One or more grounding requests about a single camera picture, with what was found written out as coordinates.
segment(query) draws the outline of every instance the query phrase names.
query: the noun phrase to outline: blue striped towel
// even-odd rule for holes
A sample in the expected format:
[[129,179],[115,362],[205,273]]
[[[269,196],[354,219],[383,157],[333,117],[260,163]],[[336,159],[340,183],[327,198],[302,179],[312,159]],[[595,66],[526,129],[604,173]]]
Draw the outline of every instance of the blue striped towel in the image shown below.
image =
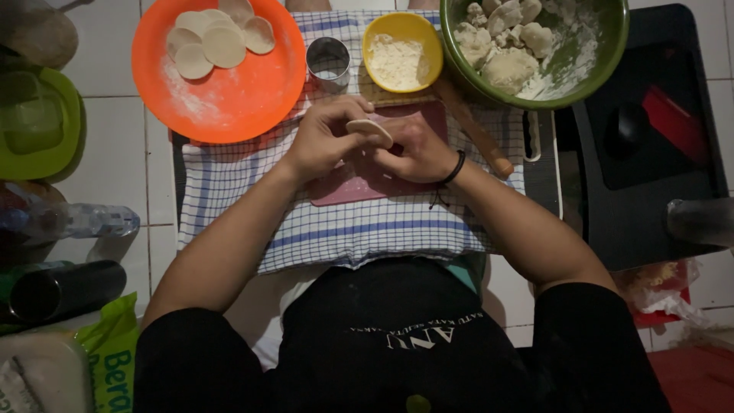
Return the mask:
[[[375,18],[387,13],[360,10],[329,13],[294,13],[306,46],[318,37],[335,37],[352,55],[352,76],[346,93],[362,94],[378,106],[430,101],[430,89],[411,94],[389,93],[377,87],[362,65],[362,34]],[[436,11],[420,11],[440,29]],[[291,114],[266,134],[228,145],[186,145],[186,194],[181,211],[178,249],[199,234],[219,214],[254,185],[288,150],[305,110],[331,96],[307,82]],[[498,140],[515,165],[507,184],[525,193],[523,180],[523,113],[472,107],[475,118]],[[463,149],[467,158],[489,170],[474,144],[458,123],[447,115],[449,145]],[[472,212],[446,189],[449,204],[429,209],[434,193],[384,198],[353,204],[311,205],[306,192],[298,192],[280,228],[268,244],[258,268],[263,275],[313,264],[358,268],[375,259],[419,255],[451,259],[460,254],[492,251],[487,233]]]

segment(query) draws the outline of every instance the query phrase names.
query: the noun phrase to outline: rolling pin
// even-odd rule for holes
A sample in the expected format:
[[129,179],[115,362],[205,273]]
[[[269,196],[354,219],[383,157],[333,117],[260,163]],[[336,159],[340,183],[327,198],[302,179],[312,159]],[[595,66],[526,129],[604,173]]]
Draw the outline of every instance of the rolling pin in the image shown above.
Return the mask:
[[450,80],[441,76],[433,84],[433,89],[438,93],[446,109],[459,121],[459,125],[466,131],[466,134],[474,142],[487,163],[490,164],[497,175],[504,179],[508,179],[510,174],[515,171],[512,162],[505,157],[495,138],[489,132],[485,131],[482,126],[477,123],[471,115],[469,106],[457,92],[454,84]]

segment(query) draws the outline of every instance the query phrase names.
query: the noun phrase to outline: pink cutting board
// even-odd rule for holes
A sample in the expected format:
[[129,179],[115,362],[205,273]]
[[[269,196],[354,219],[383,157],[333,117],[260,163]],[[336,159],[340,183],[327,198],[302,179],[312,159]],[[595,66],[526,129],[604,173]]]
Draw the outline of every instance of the pink cutting board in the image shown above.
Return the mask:
[[[439,101],[381,107],[376,109],[373,115],[369,115],[369,118],[380,123],[389,118],[421,115],[434,132],[444,142],[448,142],[446,108]],[[390,152],[399,155],[402,150],[403,148],[396,143]],[[344,164],[334,168],[329,175],[306,184],[308,197],[311,198],[311,203],[315,207],[348,204],[389,196],[415,195],[433,191],[436,188],[436,184],[416,184],[394,176],[374,163],[371,158],[363,156],[361,150],[349,154],[344,159]]]

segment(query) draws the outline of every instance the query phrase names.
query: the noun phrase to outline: hand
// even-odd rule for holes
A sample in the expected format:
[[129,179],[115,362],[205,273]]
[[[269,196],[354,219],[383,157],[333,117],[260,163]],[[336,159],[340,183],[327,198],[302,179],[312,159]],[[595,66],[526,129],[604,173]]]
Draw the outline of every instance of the hand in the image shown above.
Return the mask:
[[362,96],[341,96],[307,111],[298,133],[280,163],[287,165],[299,184],[326,176],[347,152],[362,145],[377,145],[379,137],[347,134],[349,121],[366,119],[374,106]]
[[380,124],[403,146],[400,156],[382,148],[372,152],[374,161],[397,176],[411,182],[430,183],[446,179],[459,162],[452,151],[421,115],[390,119]]

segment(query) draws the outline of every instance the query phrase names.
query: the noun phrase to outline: black cup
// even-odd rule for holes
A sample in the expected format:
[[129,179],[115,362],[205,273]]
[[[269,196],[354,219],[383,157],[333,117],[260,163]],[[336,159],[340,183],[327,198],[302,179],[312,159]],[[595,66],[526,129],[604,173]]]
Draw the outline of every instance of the black cup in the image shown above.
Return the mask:
[[10,312],[25,323],[59,321],[99,310],[120,297],[127,276],[111,260],[34,271],[10,290]]

